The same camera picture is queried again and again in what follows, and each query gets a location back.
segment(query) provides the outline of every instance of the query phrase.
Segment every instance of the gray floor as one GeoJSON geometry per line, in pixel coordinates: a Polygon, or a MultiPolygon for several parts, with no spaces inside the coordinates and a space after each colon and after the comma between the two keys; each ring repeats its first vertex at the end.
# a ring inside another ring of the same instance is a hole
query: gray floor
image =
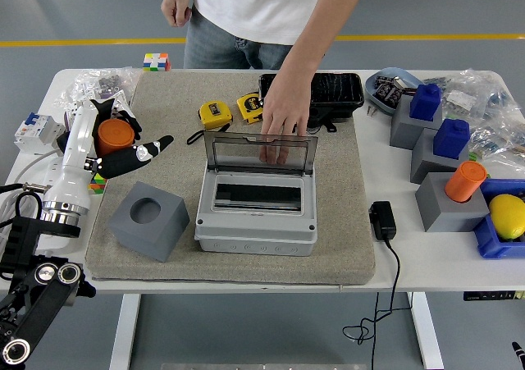
{"type": "MultiPolygon", "coordinates": [[[[34,39],[182,37],[167,26],[161,0],[0,0],[0,42],[34,39]]],[[[524,0],[361,0],[341,34],[523,34],[524,0]]],[[[18,152],[13,134],[38,110],[65,68],[141,66],[165,51],[181,67],[184,46],[0,47],[0,182],[18,152]]],[[[499,73],[525,104],[525,43],[520,40],[337,42],[323,69],[462,70],[499,73]]],[[[525,344],[523,301],[465,303],[432,293],[429,304],[445,368],[519,369],[510,343],[525,344]]],[[[64,308],[28,362],[31,368],[107,368],[120,296],[78,298],[64,308]]],[[[162,363],[367,363],[341,328],[372,316],[373,294],[152,295],[143,298],[131,368],[162,363]]],[[[405,295],[398,298],[405,305],[405,295]]],[[[409,313],[378,327],[376,368],[421,369],[409,313]]]]}

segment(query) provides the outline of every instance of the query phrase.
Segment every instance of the jeans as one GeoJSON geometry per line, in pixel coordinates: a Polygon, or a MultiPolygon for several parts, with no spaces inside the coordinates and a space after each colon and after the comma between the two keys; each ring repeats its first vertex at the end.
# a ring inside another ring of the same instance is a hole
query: jeans
{"type": "Polygon", "coordinates": [[[278,70],[292,48],[237,38],[204,18],[195,7],[192,12],[184,53],[186,69],[278,70]]]}

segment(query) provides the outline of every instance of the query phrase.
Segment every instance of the blue bowl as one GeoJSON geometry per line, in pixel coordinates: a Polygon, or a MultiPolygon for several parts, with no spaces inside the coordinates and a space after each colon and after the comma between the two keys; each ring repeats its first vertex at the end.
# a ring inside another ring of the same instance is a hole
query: blue bowl
{"type": "Polygon", "coordinates": [[[401,68],[385,68],[378,71],[376,74],[370,76],[367,81],[365,82],[364,88],[367,96],[379,107],[380,110],[382,110],[384,113],[388,114],[389,116],[393,116],[395,112],[395,108],[392,108],[390,106],[386,106],[383,102],[381,102],[379,99],[374,97],[374,93],[376,92],[376,78],[378,76],[385,76],[385,77],[399,77],[407,86],[416,89],[419,85],[422,85],[423,82],[420,81],[417,77],[410,75],[406,70],[401,68]]]}
{"type": "MultiPolygon", "coordinates": [[[[518,195],[525,192],[525,180],[486,179],[480,189],[488,204],[499,194],[518,195]]],[[[485,259],[525,258],[525,242],[500,241],[490,214],[474,228],[474,233],[477,239],[477,250],[485,259]]]]}

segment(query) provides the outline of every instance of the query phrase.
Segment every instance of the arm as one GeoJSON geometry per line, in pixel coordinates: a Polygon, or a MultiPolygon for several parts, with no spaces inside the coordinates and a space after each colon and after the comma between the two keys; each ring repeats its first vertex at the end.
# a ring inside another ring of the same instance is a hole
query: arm
{"type": "MultiPolygon", "coordinates": [[[[284,60],[264,99],[262,134],[306,135],[313,74],[358,0],[317,0],[313,13],[284,60]]],[[[275,161],[270,155],[268,162],[275,161]]]]}
{"type": "Polygon", "coordinates": [[[182,27],[191,17],[189,0],[162,0],[161,11],[172,27],[182,27]]]}

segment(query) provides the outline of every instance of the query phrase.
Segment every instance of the yellow floor line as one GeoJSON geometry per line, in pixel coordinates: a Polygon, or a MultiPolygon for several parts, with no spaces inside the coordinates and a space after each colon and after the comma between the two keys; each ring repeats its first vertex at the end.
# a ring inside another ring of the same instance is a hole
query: yellow floor line
{"type": "MultiPolygon", "coordinates": [[[[339,42],[381,42],[391,40],[494,40],[525,39],[525,34],[383,34],[339,35],[339,42]]],[[[46,48],[53,46],[93,46],[115,44],[184,44],[186,38],[131,38],[131,39],[67,39],[67,40],[7,40],[0,48],[46,48]]]]}
{"type": "Polygon", "coordinates": [[[420,35],[339,35],[336,40],[353,41],[388,41],[388,40],[489,40],[489,39],[525,39],[525,34],[420,34],[420,35]]]}

